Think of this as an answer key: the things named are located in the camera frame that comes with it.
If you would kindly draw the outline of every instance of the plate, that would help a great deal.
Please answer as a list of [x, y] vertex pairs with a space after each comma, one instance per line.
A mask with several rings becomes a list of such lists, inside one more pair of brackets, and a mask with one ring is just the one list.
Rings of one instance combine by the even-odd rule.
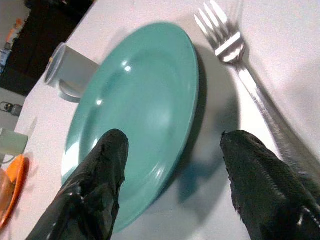
[[67, 136], [62, 183], [105, 132], [123, 131], [129, 153], [114, 232], [140, 216], [164, 188], [191, 130], [198, 84], [192, 42], [166, 22], [128, 36], [92, 77]]

